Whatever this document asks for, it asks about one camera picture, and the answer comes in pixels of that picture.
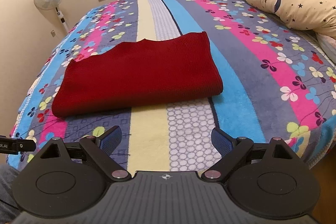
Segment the circular black cover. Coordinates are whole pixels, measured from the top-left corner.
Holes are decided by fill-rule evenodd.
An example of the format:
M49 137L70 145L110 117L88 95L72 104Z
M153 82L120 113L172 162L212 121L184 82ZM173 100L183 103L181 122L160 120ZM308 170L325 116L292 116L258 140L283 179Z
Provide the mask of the circular black cover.
M59 218L80 213L95 204L105 190L105 182L92 167L54 158L27 165L12 188L22 210Z
M228 190L244 210L270 219L304 215L320 195L318 182L308 168L284 159L241 167L230 177Z

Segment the red folded garment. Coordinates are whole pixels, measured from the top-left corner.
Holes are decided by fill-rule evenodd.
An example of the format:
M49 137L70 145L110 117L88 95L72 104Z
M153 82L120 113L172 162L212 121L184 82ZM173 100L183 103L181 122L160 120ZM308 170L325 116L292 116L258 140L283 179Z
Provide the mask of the red folded garment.
M67 117L218 95L223 82L206 32L166 41L122 42L101 55L71 60L52 112Z

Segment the crescent moon print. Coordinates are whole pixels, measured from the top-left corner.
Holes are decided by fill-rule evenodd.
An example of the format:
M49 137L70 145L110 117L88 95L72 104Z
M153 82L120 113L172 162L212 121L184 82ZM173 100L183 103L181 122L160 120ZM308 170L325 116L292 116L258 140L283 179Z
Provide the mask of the crescent moon print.
M274 13L277 12L277 10L280 8L281 0L277 0L277 2L274 5Z

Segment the fan pole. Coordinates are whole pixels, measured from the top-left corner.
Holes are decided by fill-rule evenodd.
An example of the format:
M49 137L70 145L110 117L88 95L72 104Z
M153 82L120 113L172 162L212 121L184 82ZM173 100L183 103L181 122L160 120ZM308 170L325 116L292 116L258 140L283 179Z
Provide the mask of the fan pole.
M62 12L56 7L56 12L57 12L57 16L59 18L59 20L61 20L62 24L63 24L63 27L65 28L65 31L67 33L69 33L69 28L67 26L67 23L65 22L65 19L64 19L64 16L62 14Z

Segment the bed sheet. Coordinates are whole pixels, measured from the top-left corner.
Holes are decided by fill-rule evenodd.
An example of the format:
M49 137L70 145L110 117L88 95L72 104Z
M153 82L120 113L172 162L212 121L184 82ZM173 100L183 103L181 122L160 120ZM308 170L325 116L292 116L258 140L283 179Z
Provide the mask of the bed sheet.
M162 41L203 30L222 94L53 116L51 104L70 60L103 54L122 41ZM123 138L111 157L130 173L200 171L221 157L210 140L219 126L255 142L281 137L312 167L334 139L335 113L335 65L309 37L244 0L119 0L89 11L54 49L19 109L11 137L36 141L37 152L52 137L75 142L119 125ZM8 163L21 170L36 152L9 155Z

